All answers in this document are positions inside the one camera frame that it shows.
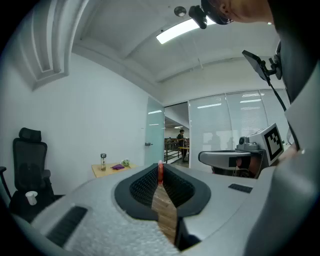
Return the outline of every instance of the wooden board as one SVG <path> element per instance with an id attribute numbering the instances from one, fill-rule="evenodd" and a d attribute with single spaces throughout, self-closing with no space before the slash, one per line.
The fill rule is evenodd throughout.
<path id="1" fill-rule="evenodd" d="M 112 166 L 118 165 L 119 163 L 107 163 L 105 166 L 105 170 L 101 170 L 101 164 L 93 164 L 92 165 L 92 171 L 94 173 L 94 176 L 96 178 L 100 178 L 100 177 L 104 177 L 107 175 L 111 175 L 111 174 L 116 174 L 122 171 L 127 171 L 127 170 L 131 170 L 133 168 L 138 167 L 137 165 L 135 165 L 134 163 L 130 163 L 130 167 L 125 167 L 123 169 L 120 170 L 114 170 L 112 169 Z"/>
<path id="2" fill-rule="evenodd" d="M 152 200 L 152 210 L 158 213 L 158 226 L 174 244 L 177 225 L 177 209 L 171 202 L 163 185 L 158 185 Z"/>

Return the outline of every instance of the glass door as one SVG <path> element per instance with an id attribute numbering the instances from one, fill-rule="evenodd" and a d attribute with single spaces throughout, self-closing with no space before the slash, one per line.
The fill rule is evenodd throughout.
<path id="1" fill-rule="evenodd" d="M 146 128 L 144 164 L 151 165 L 164 160 L 165 148 L 165 108 L 149 97 Z"/>

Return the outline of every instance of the white wall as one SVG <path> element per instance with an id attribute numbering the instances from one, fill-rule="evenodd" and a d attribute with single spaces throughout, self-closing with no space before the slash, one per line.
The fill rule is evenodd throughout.
<path id="1" fill-rule="evenodd" d="M 271 77 L 271 83 L 274 88 L 285 88 L 282 80 L 277 80 L 274 75 Z M 160 86 L 163 87 L 164 106 L 239 90 L 269 88 L 245 58 L 206 65 L 204 70 L 196 69 L 182 73 Z"/>
<path id="2" fill-rule="evenodd" d="M 70 76 L 34 91 L 16 69 L 10 51 L 0 63 L 0 166 L 14 187 L 12 141 L 22 127 L 40 130 L 48 145 L 45 167 L 55 194 L 93 179 L 92 164 L 145 157 L 148 94 L 118 74 L 71 55 Z"/>
<path id="3" fill-rule="evenodd" d="M 189 138 L 189 129 L 188 128 L 182 128 L 184 130 L 183 137 Z M 165 128 L 164 130 L 164 138 L 168 139 L 171 137 L 171 139 L 176 139 L 178 134 L 180 133 L 181 129 L 175 129 L 175 128 Z"/>

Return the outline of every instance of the office chair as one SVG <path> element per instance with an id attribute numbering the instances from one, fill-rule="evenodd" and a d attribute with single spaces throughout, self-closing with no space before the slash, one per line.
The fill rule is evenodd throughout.
<path id="1" fill-rule="evenodd" d="M 49 170 L 45 169 L 47 144 L 41 142 L 41 131 L 22 128 L 19 138 L 13 140 L 14 186 L 17 191 L 11 197 L 4 171 L 0 167 L 0 177 L 6 193 L 11 199 L 9 210 L 27 222 L 31 222 L 38 213 L 55 201 L 51 187 Z M 36 191 L 35 205 L 30 205 L 26 192 Z"/>

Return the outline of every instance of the small plant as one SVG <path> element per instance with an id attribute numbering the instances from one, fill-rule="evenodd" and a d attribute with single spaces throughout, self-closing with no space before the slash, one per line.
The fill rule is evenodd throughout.
<path id="1" fill-rule="evenodd" d="M 124 159 L 121 161 L 121 164 L 124 166 L 124 167 L 130 167 L 130 160 L 128 158 Z"/>

